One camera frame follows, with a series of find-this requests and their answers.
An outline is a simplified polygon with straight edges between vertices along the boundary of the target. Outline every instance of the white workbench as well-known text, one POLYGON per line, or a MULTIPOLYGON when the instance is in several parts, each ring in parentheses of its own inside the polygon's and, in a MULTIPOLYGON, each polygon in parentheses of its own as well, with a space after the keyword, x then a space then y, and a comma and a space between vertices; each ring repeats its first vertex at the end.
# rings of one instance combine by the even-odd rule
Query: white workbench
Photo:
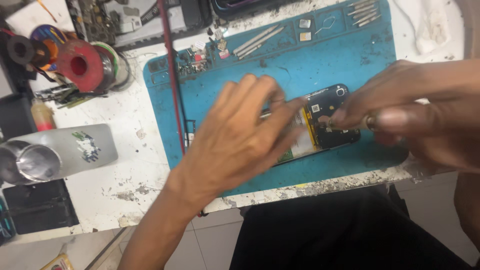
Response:
MULTIPOLYGON (((254 29, 337 2, 337 0, 305 0, 289 4, 281 7, 278 11, 266 12, 254 18, 231 22, 224 35, 230 36, 254 29)), ((390 0, 398 59, 431 62, 463 58, 464 30, 460 10, 455 2, 450 0, 445 0, 445 7, 452 40, 440 51, 428 56, 420 56, 415 47, 413 27, 408 18, 390 0)), ((174 48, 176 50, 185 49, 197 40, 208 42, 208 35, 201 34, 177 40, 174 42, 174 48)), ((55 110, 54 118, 58 128, 107 123, 113 132, 119 159, 102 168, 72 175, 65 181, 80 225, 18 235, 12 241, 13 243, 90 233, 93 229, 108 230, 137 225, 140 222, 162 189, 170 170, 142 76, 146 62, 163 54, 166 54, 163 44, 127 52, 127 58, 135 76, 135 81, 128 90, 110 93, 108 98, 95 98, 72 109, 55 110), (139 131, 145 134, 143 139, 137 135, 139 131)), ((51 87, 51 85, 45 81, 32 83, 32 88, 47 87, 51 87)), ((401 165, 387 170, 217 198, 206 207, 205 211, 213 212, 426 176, 422 174, 421 167, 413 158, 409 158, 401 165)))

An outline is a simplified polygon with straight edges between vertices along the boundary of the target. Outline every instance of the blue silicone repair mat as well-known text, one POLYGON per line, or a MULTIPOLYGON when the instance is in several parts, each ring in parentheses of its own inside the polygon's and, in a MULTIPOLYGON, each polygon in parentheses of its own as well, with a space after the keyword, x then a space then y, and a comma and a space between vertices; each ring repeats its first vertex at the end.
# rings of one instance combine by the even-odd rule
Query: blue silicone repair mat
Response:
MULTIPOLYGON (((361 28, 347 13, 351 1, 309 12, 280 23, 265 25, 227 37, 227 48, 233 51, 265 29, 280 24, 285 29, 242 60, 235 56, 220 59, 218 49, 207 57, 209 69, 197 74, 180 75, 180 92, 186 119, 195 120, 196 128, 227 80, 239 81, 245 73, 274 77, 287 99, 299 97, 334 84, 346 84, 350 91, 361 87, 369 78, 396 60, 387 0, 375 5, 382 15, 361 28), (335 16, 331 29, 323 29, 324 19, 335 16), (300 29, 300 19, 311 20, 310 29, 300 29), (311 41, 300 41, 301 32, 311 32, 311 41)), ((181 159, 180 143, 173 109, 172 91, 165 56, 152 59, 144 68, 144 79, 155 111, 156 121, 171 168, 181 159)), ((193 132, 189 122, 189 133, 193 132)), ((361 172, 384 169, 400 164, 408 151, 384 147, 374 142, 373 133, 361 132, 361 140, 307 158, 274 167, 223 196, 303 184, 361 172)))

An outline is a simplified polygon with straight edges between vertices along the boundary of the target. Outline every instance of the qr code sticker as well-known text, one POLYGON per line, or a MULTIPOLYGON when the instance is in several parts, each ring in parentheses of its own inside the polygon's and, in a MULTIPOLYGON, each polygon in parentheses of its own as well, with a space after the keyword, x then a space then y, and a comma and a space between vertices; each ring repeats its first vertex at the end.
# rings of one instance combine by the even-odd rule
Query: qr code sticker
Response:
POLYGON ((312 106, 312 111, 313 111, 313 112, 318 112, 318 111, 320 111, 320 106, 318 106, 318 104, 317 104, 317 105, 313 105, 313 106, 312 106))

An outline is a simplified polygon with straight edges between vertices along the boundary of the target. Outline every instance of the smartphone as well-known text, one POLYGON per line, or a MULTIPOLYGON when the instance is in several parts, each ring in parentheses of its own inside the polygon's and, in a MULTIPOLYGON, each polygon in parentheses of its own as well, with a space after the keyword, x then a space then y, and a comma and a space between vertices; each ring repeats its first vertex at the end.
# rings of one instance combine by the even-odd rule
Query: smartphone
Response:
MULTIPOLYGON (((308 103, 299 110, 287 128, 304 125, 307 130, 279 158, 275 166, 358 142, 360 140, 358 129, 331 130, 317 124, 321 116, 331 117, 349 95, 350 92, 344 84, 336 84, 305 95, 308 103)), ((268 115, 270 112, 265 111, 261 118, 268 115)))

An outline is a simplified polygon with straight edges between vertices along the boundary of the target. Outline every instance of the red spool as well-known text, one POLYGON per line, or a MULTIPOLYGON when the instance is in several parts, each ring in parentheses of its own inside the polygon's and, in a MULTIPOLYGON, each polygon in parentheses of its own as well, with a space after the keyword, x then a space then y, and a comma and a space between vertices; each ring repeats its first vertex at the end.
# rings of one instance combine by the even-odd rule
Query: red spool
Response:
POLYGON ((57 71, 77 85, 80 92, 103 92, 97 89, 103 80, 103 64, 90 43, 74 39, 60 47, 57 71))

